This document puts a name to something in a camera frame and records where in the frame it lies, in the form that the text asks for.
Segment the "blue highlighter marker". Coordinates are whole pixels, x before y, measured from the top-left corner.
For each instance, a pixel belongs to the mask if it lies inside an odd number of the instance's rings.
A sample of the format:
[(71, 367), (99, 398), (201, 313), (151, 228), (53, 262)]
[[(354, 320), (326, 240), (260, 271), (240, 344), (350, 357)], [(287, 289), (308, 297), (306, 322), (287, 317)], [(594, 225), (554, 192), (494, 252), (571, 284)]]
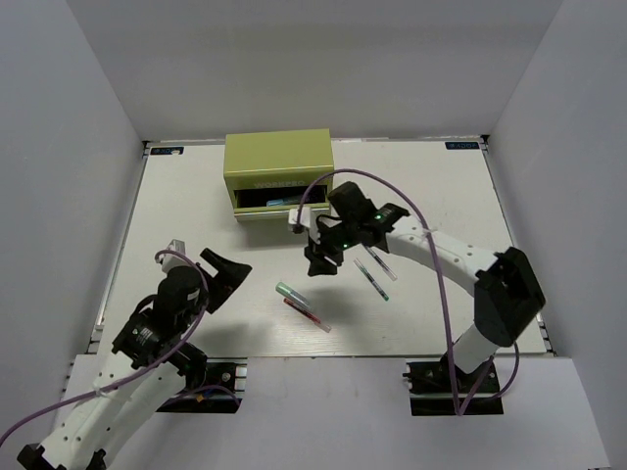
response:
[(301, 196), (290, 196), (279, 199), (272, 199), (266, 202), (266, 206), (269, 208), (298, 205), (301, 202)]

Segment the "green metal drawer box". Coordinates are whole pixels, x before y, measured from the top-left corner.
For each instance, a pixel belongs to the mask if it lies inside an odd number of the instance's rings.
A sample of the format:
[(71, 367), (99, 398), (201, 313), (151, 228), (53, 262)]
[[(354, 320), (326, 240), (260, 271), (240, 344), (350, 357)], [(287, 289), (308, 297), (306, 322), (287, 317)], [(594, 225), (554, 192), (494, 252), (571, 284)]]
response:
[(330, 131), (307, 129), (229, 134), (223, 179), (238, 221), (284, 218), (298, 205), (269, 208), (268, 200), (301, 196), (316, 212), (327, 212), (334, 169)]

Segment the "blue corner label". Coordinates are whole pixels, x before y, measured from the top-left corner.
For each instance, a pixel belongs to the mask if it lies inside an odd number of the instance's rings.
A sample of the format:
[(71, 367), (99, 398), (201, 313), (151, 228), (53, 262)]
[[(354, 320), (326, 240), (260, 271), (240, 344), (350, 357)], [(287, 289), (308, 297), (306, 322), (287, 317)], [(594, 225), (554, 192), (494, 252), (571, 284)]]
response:
[(480, 145), (478, 142), (470, 141), (446, 141), (445, 147), (447, 150), (479, 150)]
[(175, 147), (152, 147), (150, 149), (151, 156), (172, 156), (172, 155), (182, 155), (184, 152), (184, 148), (182, 146)]

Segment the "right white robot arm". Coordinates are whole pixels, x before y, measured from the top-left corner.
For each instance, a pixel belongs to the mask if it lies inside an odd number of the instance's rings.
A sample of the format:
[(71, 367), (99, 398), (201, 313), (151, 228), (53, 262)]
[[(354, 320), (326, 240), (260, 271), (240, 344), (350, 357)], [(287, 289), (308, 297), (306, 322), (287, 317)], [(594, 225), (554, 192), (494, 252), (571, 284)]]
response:
[(494, 252), (431, 231), (400, 206), (376, 207), (354, 182), (334, 189), (328, 201), (336, 212), (333, 224), (308, 207), (288, 215), (292, 230), (308, 235), (310, 277), (336, 274), (345, 251), (363, 245), (428, 267), (472, 297), (472, 323), (442, 366), (443, 380), (454, 390), (474, 383), (478, 368), (498, 350), (512, 347), (546, 304), (528, 257), (515, 247)]

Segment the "left blue corner label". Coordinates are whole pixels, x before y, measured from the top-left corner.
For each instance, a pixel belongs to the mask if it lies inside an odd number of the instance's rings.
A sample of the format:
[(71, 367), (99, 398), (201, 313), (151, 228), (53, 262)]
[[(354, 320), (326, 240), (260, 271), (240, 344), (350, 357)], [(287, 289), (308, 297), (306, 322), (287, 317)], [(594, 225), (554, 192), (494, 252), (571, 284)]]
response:
[(182, 155), (184, 152), (184, 148), (182, 146), (175, 147), (152, 147), (150, 149), (151, 156), (172, 156), (172, 155)]

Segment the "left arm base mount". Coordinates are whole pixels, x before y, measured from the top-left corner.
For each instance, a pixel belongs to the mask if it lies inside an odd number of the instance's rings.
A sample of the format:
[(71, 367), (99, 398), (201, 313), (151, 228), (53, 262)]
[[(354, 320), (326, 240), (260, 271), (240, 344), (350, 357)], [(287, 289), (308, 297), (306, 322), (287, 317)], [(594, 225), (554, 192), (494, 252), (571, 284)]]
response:
[(245, 358), (210, 358), (204, 381), (168, 399), (160, 413), (234, 414), (244, 398), (247, 378)]

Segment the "red gel pen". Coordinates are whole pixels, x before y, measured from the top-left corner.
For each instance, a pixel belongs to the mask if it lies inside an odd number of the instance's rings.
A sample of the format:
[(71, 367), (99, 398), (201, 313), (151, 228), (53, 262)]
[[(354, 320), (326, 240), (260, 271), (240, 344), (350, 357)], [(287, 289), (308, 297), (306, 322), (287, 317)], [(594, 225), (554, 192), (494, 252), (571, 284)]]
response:
[(325, 333), (329, 333), (331, 331), (331, 327), (327, 324), (323, 323), (316, 315), (314, 315), (309, 309), (303, 307), (300, 304), (297, 304), (289, 299), (284, 299), (283, 302), (298, 311), (301, 315), (303, 315), (307, 320), (313, 323), (317, 328), (324, 331)]

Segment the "right blue corner label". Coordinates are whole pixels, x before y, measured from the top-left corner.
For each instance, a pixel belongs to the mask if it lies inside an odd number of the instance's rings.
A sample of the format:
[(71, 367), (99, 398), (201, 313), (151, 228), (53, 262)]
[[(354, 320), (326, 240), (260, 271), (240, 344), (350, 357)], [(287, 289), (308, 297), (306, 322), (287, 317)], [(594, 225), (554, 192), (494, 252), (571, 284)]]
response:
[(478, 142), (470, 141), (446, 141), (445, 147), (447, 150), (479, 150), (480, 145)]

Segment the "green gel pen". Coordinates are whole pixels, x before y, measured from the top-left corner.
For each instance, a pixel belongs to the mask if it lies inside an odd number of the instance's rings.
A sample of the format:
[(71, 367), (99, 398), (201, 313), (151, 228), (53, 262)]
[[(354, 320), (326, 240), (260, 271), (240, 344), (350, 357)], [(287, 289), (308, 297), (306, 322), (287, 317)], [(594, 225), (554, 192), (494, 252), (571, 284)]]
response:
[(354, 260), (354, 265), (358, 268), (358, 270), (362, 273), (368, 283), (375, 289), (377, 294), (385, 301), (389, 301), (389, 296), (385, 292), (385, 290), (379, 285), (379, 283), (375, 280), (372, 274), (367, 270), (367, 268), (363, 265), (363, 263), (359, 259)]

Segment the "purple gel pen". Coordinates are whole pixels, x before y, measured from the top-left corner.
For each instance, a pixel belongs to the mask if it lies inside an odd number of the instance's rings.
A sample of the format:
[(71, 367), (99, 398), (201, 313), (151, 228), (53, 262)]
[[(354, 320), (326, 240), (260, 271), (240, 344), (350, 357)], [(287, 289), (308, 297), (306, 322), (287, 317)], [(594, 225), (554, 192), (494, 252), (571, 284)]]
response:
[(378, 255), (371, 247), (364, 246), (364, 249), (368, 252), (368, 254), (375, 260), (375, 262), (381, 267), (381, 269), (386, 273), (386, 275), (392, 280), (396, 281), (398, 276), (396, 273), (389, 267), (389, 265), (383, 260), (383, 258)]

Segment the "green highlighter marker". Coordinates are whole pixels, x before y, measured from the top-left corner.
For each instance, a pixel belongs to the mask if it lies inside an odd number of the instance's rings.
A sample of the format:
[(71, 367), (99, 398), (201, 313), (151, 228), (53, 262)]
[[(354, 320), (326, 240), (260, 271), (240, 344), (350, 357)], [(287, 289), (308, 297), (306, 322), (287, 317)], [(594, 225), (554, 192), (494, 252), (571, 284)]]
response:
[(294, 304), (301, 305), (302, 307), (310, 306), (309, 301), (304, 296), (283, 282), (276, 284), (275, 291)]

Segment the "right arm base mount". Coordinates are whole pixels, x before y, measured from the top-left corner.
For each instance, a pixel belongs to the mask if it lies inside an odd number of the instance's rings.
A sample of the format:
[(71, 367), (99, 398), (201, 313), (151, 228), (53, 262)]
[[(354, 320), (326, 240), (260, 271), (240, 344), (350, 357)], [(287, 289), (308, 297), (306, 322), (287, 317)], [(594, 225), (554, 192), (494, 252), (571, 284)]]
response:
[[(456, 415), (450, 377), (444, 361), (408, 362), (403, 377), (410, 388), (410, 411), (413, 417)], [(464, 414), (503, 415), (502, 399), (492, 399), (500, 389), (496, 367), (492, 364)]]

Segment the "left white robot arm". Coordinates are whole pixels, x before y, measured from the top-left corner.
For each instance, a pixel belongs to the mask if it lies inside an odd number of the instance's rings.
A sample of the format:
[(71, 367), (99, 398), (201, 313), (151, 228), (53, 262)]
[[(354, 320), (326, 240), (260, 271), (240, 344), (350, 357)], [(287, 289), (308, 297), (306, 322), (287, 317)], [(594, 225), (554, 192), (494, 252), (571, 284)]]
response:
[(174, 395), (201, 390), (207, 356), (189, 339), (252, 271), (204, 249), (208, 273), (172, 241), (156, 253), (164, 278), (140, 301), (112, 341), (89, 392), (68, 399), (70, 413), (41, 443), (17, 456), (25, 469), (107, 469), (127, 441)]

